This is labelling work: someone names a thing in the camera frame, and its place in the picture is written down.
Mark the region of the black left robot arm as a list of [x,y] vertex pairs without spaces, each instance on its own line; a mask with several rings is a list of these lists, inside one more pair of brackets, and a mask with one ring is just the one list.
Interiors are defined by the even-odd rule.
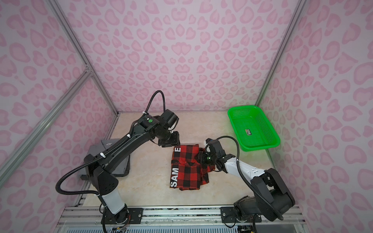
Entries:
[[113,175],[114,170],[148,141],[157,138],[158,146],[161,147],[179,145],[179,133],[172,131],[172,127],[176,126],[178,121],[179,117],[170,110],[159,116],[144,113],[133,122],[127,135],[97,155],[89,154],[84,158],[85,163],[92,162],[85,168],[88,179],[98,191],[97,196],[103,206],[111,214],[117,215],[126,209],[126,204],[118,191],[119,181]]

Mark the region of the aluminium left corner post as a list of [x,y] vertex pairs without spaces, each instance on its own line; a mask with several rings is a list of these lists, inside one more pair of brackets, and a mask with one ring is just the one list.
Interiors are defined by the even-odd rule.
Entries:
[[110,98],[107,90],[105,89],[102,81],[100,80],[96,70],[94,69],[92,63],[90,62],[87,53],[85,52],[79,38],[77,37],[76,33],[74,32],[71,24],[68,21],[66,14],[63,12],[60,4],[58,1],[55,0],[47,0],[45,1],[49,8],[51,9],[52,13],[56,17],[57,21],[59,22],[60,26],[62,27],[63,31],[65,32],[67,38],[69,39],[71,45],[77,52],[77,55],[82,60],[83,64],[86,66],[87,71],[90,73],[93,81],[95,82],[96,86],[98,87],[100,93],[102,94],[103,98],[105,99],[106,103],[109,105],[111,111],[114,113],[115,116],[119,115],[119,111],[114,105],[114,102]]

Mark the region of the folded grey shirt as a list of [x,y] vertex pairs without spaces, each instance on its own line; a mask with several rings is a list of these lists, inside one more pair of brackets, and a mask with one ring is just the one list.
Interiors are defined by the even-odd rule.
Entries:
[[[92,156],[95,156],[100,152],[104,152],[115,145],[119,140],[119,138],[101,140],[88,148],[87,155],[91,154]],[[109,171],[114,177],[125,177],[129,174],[130,155],[124,157],[122,155],[114,155],[114,157],[111,156],[109,162]]]

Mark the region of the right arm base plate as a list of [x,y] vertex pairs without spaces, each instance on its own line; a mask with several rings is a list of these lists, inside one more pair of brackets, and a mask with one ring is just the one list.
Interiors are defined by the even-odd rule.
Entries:
[[262,222],[262,218],[259,215],[261,212],[257,207],[221,207],[221,221],[223,223],[249,223],[254,220],[255,223]]

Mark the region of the aluminium diagonal frame bar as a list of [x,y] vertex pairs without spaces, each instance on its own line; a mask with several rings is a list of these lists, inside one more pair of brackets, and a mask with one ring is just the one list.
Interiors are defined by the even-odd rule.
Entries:
[[91,77],[91,69],[87,69],[79,79],[69,88],[69,90],[56,102],[51,110],[42,118],[42,120],[33,128],[28,136],[22,140],[19,146],[11,153],[10,158],[1,166],[1,187],[10,179],[13,173],[18,169],[26,156],[41,140],[45,133],[55,123],[58,117],[64,112],[66,107],[79,93]]

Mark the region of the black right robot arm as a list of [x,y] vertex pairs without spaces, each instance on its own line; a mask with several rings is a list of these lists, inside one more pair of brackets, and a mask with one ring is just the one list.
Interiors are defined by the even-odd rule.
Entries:
[[295,205],[293,195],[273,168],[259,169],[242,162],[239,156],[226,153],[201,152],[198,162],[214,165],[218,171],[241,178],[251,189],[253,196],[245,196],[233,204],[234,218],[240,222],[255,215],[269,221],[284,220],[284,214]]

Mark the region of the aluminium corner frame post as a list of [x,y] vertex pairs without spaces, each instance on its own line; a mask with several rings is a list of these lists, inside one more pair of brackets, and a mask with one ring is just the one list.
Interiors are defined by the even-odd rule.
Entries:
[[285,51],[287,49],[287,46],[289,45],[291,38],[293,37],[295,30],[304,14],[305,9],[307,8],[309,4],[309,1],[307,0],[301,0],[298,1],[296,8],[294,10],[294,13],[292,14],[290,18],[289,25],[287,29],[284,32],[284,36],[282,40],[280,41],[279,47],[276,51],[276,54],[274,56],[274,60],[270,66],[269,72],[267,73],[267,76],[264,80],[263,86],[259,92],[258,98],[255,102],[255,106],[260,107],[262,101],[265,98],[265,94],[272,82],[272,79],[275,75],[275,72],[277,68],[279,67],[282,57],[285,54]]

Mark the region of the red black plaid shirt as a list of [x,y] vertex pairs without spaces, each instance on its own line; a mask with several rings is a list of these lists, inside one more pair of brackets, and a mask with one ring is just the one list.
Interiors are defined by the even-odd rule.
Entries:
[[171,161],[170,188],[199,190],[209,183],[208,174],[216,169],[215,165],[200,163],[205,149],[196,145],[180,145],[174,147]]

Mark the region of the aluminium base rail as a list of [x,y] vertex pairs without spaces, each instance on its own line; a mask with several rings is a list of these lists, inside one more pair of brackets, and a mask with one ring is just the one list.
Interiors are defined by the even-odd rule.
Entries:
[[308,233],[309,228],[296,205],[284,214],[284,220],[223,223],[221,207],[199,206],[131,206],[143,208],[140,224],[102,226],[98,207],[67,207],[54,230],[56,233]]

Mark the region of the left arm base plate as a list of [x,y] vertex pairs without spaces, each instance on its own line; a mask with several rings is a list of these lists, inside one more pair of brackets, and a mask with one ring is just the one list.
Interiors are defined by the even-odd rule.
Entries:
[[140,224],[143,215],[143,208],[128,208],[125,207],[117,214],[111,213],[106,208],[104,209],[103,219],[101,224],[114,225],[114,224]]

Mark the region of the green plastic basket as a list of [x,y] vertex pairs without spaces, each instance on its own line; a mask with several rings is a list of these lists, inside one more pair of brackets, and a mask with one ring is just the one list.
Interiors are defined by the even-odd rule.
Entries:
[[278,133],[259,107],[232,107],[227,115],[243,151],[267,150],[280,145]]

